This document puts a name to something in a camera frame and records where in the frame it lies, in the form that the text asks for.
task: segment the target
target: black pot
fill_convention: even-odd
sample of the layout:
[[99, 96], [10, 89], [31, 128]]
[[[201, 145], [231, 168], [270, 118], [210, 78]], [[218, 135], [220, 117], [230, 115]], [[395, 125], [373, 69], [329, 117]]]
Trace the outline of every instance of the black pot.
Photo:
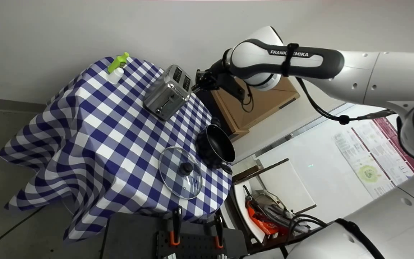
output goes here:
[[233, 173], [224, 163], [234, 161], [235, 151], [220, 127], [208, 125], [204, 132], [199, 132], [195, 138], [195, 150], [208, 168], [222, 168], [228, 174]]

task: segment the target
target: wall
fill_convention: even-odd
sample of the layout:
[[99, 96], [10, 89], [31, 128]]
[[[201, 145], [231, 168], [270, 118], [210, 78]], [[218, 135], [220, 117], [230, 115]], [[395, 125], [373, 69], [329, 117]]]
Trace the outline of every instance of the wall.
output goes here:
[[123, 50], [194, 75], [253, 30], [294, 33], [332, 3], [0, 0], [0, 98], [46, 102], [87, 63]]
[[[336, 1], [325, 4], [313, 16], [299, 24], [289, 40], [306, 46], [336, 48], [343, 50], [396, 50], [414, 52], [414, 1]], [[325, 109], [332, 109], [342, 102], [329, 98], [307, 83], [316, 102]], [[314, 119], [317, 114], [309, 106], [306, 96], [273, 114], [250, 132], [234, 142], [237, 160], [261, 150], [276, 140], [290, 134], [299, 127]]]

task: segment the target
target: toaster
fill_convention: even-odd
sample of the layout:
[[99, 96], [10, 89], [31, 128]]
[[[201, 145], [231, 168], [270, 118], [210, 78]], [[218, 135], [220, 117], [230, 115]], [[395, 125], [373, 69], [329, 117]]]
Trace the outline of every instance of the toaster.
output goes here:
[[169, 119], [191, 95], [191, 79], [176, 65], [168, 69], [148, 88], [143, 106], [156, 118]]

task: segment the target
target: yellow object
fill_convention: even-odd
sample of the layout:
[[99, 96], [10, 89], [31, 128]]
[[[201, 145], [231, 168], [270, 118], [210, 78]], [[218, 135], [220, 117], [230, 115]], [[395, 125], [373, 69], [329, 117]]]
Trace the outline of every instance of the yellow object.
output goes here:
[[112, 73], [113, 71], [116, 71], [118, 68], [122, 68], [126, 65], [126, 59], [129, 58], [128, 52], [123, 52], [122, 55], [116, 56], [115, 60], [112, 60], [112, 63], [106, 68], [107, 73]]

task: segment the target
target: blue and white checkered tablecloth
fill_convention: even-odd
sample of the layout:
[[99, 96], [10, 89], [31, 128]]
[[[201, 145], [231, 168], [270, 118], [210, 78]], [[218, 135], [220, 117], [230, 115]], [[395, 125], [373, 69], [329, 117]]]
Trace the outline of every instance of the blue and white checkered tablecloth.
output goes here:
[[[211, 119], [201, 101], [191, 96], [169, 121], [158, 121], [142, 106], [142, 96], [162, 71], [128, 59], [113, 85], [106, 73], [110, 62], [105, 58], [83, 71], [0, 151], [5, 161], [36, 170], [8, 209], [74, 199], [64, 233], [70, 240], [97, 235], [113, 213], [164, 213], [181, 206], [187, 220], [205, 217], [231, 186], [227, 173], [207, 170], [195, 154], [194, 138]], [[158, 174], [161, 153], [171, 145], [199, 163], [204, 186], [192, 200], [172, 194]]]

